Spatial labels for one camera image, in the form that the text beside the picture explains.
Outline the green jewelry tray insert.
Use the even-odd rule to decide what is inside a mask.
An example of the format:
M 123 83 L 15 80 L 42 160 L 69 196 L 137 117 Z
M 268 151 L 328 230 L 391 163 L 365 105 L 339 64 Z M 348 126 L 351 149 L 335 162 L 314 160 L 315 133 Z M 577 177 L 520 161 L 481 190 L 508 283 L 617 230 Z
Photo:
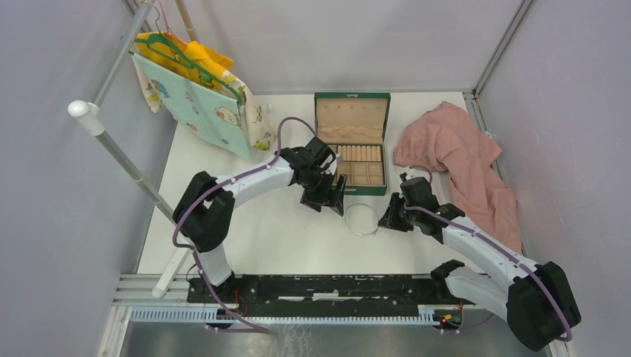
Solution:
M 385 187 L 386 171 L 382 146 L 367 144 L 330 144 L 339 162 L 335 175 L 347 177 L 354 187 Z

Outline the green jewelry box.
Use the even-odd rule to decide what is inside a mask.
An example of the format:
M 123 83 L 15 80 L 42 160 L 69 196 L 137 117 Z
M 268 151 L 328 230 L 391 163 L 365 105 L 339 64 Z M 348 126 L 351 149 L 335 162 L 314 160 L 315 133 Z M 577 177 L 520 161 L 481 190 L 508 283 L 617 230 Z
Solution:
M 386 171 L 385 187 L 347 185 L 348 196 L 384 196 L 388 190 L 385 162 L 385 133 L 391 95 L 376 92 L 316 92 L 314 112 L 317 135 L 330 144 L 382 146 Z

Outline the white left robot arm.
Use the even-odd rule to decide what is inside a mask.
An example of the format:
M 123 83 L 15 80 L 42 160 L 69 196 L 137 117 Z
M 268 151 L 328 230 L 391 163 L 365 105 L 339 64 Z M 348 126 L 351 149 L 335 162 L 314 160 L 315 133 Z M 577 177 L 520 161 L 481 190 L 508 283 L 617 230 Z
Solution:
M 234 211 L 264 193 L 297 184 L 303 189 L 302 205 L 317 212 L 327 207 L 341 216 L 347 176 L 335 173 L 340 161 L 323 140 L 314 137 L 303 147 L 278 150 L 271 160 L 247 171 L 219 177 L 202 171 L 191 179 L 173 212 L 174 234 L 191 241 L 189 248 L 202 270 L 207 296 L 225 303 L 234 293 L 229 279 L 233 270 L 223 247 Z

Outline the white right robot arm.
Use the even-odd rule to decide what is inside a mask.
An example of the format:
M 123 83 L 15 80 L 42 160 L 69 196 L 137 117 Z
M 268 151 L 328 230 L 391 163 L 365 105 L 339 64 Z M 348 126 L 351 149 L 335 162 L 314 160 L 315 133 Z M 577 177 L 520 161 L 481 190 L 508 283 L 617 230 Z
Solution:
M 429 284 L 438 303 L 468 300 L 507 323 L 525 347 L 539 351 L 569 342 L 581 314 L 565 271 L 538 263 L 501 244 L 453 204 L 440 204 L 428 179 L 403 178 L 379 220 L 381 228 L 422 234 L 464 255 L 481 269 L 450 260 L 435 268 Z

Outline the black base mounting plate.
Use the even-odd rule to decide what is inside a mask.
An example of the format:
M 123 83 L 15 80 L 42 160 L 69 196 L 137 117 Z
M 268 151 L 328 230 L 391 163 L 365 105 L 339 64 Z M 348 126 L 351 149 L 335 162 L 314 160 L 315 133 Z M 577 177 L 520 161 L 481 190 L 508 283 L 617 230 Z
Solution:
M 471 306 L 429 275 L 234 275 L 209 289 L 189 282 L 188 303 L 234 304 L 247 318 L 414 317 L 419 306 Z

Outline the white cartoon print garment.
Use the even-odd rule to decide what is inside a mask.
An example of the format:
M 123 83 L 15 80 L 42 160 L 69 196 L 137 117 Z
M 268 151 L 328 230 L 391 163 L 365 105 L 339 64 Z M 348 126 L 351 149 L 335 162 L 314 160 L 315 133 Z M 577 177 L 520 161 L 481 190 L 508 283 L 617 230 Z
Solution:
M 258 149 L 268 151 L 274 145 L 277 137 L 276 129 L 272 125 L 271 119 L 264 112 L 260 102 L 251 93 L 247 85 L 237 79 L 244 85 L 243 96 L 245 103 L 239 105 L 239 113 L 243 132 L 246 140 L 249 142 L 249 150 Z

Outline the pink crumpled garment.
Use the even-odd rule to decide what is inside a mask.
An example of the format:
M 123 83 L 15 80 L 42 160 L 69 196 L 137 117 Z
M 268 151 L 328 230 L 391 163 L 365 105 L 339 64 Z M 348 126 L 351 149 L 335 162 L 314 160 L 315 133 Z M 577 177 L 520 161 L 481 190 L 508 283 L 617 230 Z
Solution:
M 403 130 L 393 156 L 397 166 L 448 172 L 452 202 L 482 230 L 521 252 L 516 196 L 492 168 L 501 153 L 464 109 L 444 101 Z

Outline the mint cartoon print garment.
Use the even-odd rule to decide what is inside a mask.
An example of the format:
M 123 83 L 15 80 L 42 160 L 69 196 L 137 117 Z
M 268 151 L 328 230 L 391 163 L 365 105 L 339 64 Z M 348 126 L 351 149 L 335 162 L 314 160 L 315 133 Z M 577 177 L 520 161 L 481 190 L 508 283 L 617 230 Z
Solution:
M 241 158 L 251 158 L 237 101 L 194 83 L 146 58 L 132 55 L 150 110 L 165 108 L 197 137 Z

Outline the yellow garment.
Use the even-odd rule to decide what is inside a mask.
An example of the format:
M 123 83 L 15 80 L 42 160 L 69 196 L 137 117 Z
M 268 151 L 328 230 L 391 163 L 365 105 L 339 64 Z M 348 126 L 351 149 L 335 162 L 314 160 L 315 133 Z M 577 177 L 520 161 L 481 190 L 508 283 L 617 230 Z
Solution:
M 188 64 L 182 59 L 179 53 L 162 42 L 154 42 L 147 45 L 145 41 L 152 35 L 162 35 L 165 39 L 173 43 L 186 58 L 196 63 L 199 67 L 204 68 L 210 76 L 200 72 L 197 68 L 188 68 Z M 234 97 L 226 86 L 215 80 L 215 78 L 224 81 L 227 80 L 229 83 L 236 80 L 233 74 L 229 74 L 226 77 L 223 76 L 224 71 L 230 70 L 234 65 L 234 61 L 230 57 L 216 52 L 214 49 L 197 41 L 185 42 L 171 33 L 140 33 L 136 37 L 135 44 L 140 54 L 155 64 L 200 84 L 207 89 Z

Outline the green clothes hanger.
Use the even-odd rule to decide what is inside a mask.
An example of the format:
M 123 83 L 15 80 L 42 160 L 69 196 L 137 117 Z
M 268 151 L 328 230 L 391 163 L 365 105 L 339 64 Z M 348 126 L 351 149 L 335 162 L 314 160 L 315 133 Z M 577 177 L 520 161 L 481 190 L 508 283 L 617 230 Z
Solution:
M 140 33 L 140 55 L 196 84 L 245 103 L 244 85 L 230 72 L 233 59 L 197 41 L 185 42 L 167 32 Z

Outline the aluminium frame rail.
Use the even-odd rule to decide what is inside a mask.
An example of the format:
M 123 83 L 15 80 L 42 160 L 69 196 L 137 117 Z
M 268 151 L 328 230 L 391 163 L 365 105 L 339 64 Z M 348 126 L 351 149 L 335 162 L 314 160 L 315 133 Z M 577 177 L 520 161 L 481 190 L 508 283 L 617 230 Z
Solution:
M 463 91 L 463 96 L 467 105 L 469 116 L 475 122 L 477 127 L 482 131 L 482 133 L 490 138 L 492 138 L 493 136 L 490 134 L 483 116 L 480 104 L 481 95 L 487 87 L 487 84 L 492 77 L 497 65 L 500 63 L 513 38 L 518 32 L 521 24 L 524 22 L 525 18 L 527 17 L 528 13 L 535 3 L 536 1 L 534 0 L 521 0 L 519 2 L 515 13 L 512 15 L 508 26 L 506 27 L 504 33 L 502 34 L 500 40 L 494 48 L 487 64 L 485 65 L 475 85 L 471 89 Z

